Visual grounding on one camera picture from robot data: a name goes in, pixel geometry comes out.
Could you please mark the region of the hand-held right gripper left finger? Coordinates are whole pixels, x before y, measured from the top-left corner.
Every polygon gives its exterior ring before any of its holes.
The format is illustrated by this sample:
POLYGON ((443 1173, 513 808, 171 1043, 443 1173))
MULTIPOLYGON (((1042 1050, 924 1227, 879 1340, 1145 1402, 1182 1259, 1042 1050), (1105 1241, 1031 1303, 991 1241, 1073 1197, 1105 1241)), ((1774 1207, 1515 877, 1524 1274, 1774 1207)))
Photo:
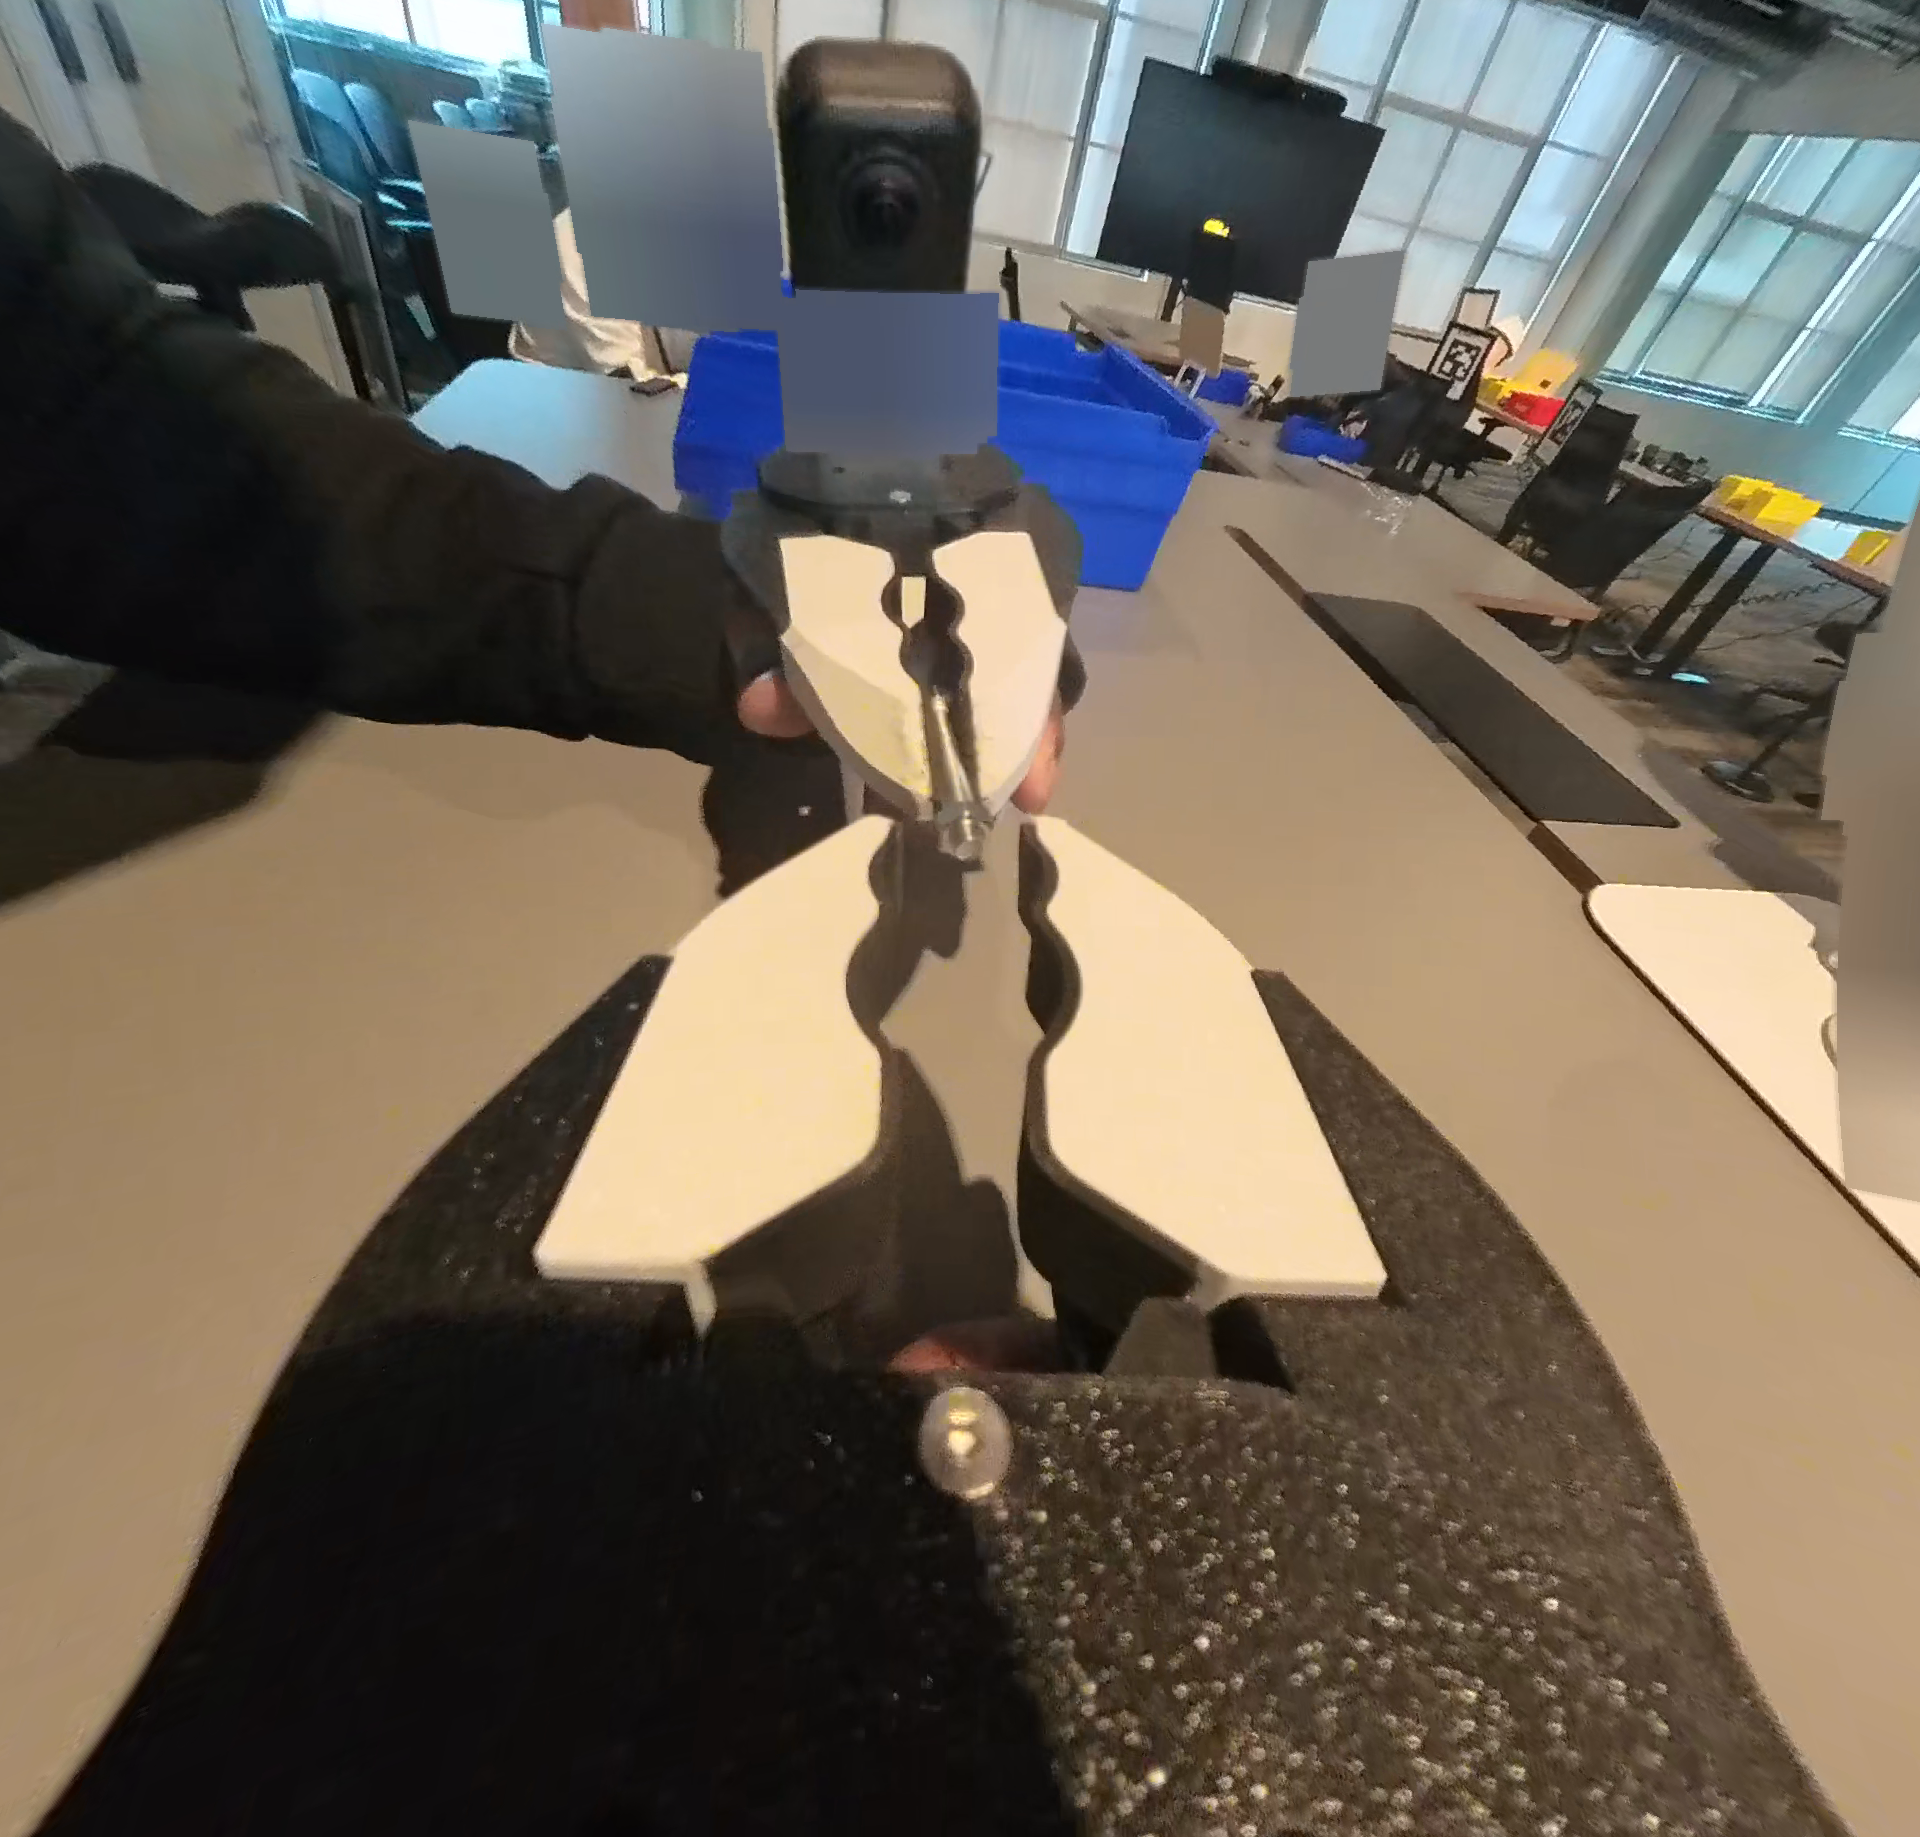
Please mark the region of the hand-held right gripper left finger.
POLYGON ((748 1304, 803 1325, 863 1287, 890 1067, 851 979, 892 834, 846 823, 675 946, 534 1245, 539 1278, 678 1287, 696 1329, 748 1304))

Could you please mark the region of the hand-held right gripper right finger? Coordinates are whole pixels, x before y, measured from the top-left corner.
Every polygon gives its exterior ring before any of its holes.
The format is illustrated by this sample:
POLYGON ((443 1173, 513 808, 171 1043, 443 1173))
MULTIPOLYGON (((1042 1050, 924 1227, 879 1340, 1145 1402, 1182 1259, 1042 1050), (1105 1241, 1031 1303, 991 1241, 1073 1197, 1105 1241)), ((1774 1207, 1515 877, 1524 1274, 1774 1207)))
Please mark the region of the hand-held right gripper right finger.
POLYGON ((1071 1329, 1201 1329, 1257 1303, 1371 1307, 1386 1259, 1252 960, 1058 816, 1019 831, 1026 1067, 1017 1239, 1071 1329))

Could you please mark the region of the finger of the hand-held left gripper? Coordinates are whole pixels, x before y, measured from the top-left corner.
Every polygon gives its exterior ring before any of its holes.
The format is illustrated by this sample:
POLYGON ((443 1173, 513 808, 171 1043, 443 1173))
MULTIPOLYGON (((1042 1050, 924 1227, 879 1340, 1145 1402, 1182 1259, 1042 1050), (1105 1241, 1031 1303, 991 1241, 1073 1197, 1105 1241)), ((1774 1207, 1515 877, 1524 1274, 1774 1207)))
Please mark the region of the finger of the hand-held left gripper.
POLYGON ((935 749, 945 712, 890 607, 894 555, 845 536, 784 536, 779 582, 781 671, 806 716, 870 792, 933 820, 949 786, 935 749))
POLYGON ((957 604, 952 631, 973 724, 973 782, 997 816, 1049 735, 1066 614, 1055 601, 1040 543, 1026 530, 979 530, 949 540, 935 548, 933 575, 957 604))

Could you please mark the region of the silver bolt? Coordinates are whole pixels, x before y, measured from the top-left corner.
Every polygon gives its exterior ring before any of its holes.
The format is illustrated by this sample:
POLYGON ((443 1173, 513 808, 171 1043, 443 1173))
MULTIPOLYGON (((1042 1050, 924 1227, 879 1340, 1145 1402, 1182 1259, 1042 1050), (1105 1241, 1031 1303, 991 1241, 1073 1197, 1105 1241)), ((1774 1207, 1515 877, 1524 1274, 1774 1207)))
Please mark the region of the silver bolt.
POLYGON ((929 831, 946 860, 979 867, 994 826, 968 744, 961 735, 957 697, 929 681, 921 694, 924 736, 929 771, 929 831))

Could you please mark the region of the person's left forearm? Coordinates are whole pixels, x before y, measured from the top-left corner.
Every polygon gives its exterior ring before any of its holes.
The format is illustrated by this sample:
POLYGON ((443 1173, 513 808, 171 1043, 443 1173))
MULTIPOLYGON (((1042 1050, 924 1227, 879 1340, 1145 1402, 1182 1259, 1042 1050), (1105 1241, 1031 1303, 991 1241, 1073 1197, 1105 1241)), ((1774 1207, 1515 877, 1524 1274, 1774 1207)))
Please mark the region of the person's left forearm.
POLYGON ((3 621, 385 721, 711 760, 743 726, 718 531, 441 448, 168 298, 3 119, 3 621))

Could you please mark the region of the person's left hand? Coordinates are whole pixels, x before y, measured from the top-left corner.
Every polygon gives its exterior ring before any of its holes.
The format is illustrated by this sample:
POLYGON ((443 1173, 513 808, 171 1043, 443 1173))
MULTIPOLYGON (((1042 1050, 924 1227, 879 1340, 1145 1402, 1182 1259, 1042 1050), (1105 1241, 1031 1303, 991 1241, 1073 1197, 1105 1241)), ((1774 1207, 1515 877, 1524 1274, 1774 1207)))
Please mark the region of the person's left hand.
MULTIPOLYGON (((726 610, 726 645, 735 674, 735 714, 751 735, 796 742, 814 724, 781 677, 779 642, 773 625, 751 604, 726 610)), ((1043 726, 1042 744, 1012 792, 1012 805, 1040 816, 1058 786, 1064 758, 1064 719, 1084 694, 1087 671, 1076 645, 1064 645, 1063 673, 1043 726)))

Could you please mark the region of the dark table panel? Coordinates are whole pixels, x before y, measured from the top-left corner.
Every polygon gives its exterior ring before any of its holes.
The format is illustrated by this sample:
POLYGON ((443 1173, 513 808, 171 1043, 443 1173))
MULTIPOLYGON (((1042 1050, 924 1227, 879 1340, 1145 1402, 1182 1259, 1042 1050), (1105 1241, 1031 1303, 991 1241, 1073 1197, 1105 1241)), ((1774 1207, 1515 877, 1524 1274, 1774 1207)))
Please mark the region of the dark table panel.
POLYGON ((1305 613, 1369 680, 1428 718, 1535 823, 1676 829, 1677 818, 1430 613, 1309 594, 1305 613))

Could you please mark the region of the black monitor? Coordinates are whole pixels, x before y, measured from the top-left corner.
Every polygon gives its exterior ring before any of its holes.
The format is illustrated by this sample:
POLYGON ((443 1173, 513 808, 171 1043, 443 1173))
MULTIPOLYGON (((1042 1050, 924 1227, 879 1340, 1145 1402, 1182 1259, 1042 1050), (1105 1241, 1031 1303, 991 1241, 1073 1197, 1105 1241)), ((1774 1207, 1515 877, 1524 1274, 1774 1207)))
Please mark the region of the black monitor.
POLYGON ((1095 239, 1104 265, 1188 280, 1205 222, 1235 239, 1237 296, 1295 303, 1306 265, 1342 247, 1384 131, 1275 72, 1205 74, 1145 60, 1095 239))

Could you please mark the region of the white stand base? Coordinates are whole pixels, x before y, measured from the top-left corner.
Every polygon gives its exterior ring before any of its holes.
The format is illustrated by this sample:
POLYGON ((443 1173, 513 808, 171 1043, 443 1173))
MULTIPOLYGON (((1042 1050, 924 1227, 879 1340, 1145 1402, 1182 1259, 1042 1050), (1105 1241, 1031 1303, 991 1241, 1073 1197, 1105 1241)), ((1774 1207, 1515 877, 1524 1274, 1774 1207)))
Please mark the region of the white stand base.
POLYGON ((1838 904, 1798 891, 1608 883, 1587 922, 1910 1267, 1913 1195, 1843 1164, 1837 1070, 1838 904))

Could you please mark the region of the black office chair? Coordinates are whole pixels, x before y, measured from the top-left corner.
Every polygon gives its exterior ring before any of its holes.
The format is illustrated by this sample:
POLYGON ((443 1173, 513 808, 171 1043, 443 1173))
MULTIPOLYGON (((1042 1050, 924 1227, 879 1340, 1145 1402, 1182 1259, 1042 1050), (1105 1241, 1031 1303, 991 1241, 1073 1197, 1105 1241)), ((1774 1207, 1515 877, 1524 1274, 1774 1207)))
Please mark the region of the black office chair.
POLYGON ((1713 475, 1651 477, 1624 451, 1635 417, 1596 404, 1584 413, 1550 463, 1541 463, 1507 507, 1495 537, 1526 543, 1526 560, 1563 586, 1600 599, 1713 489, 1713 475))

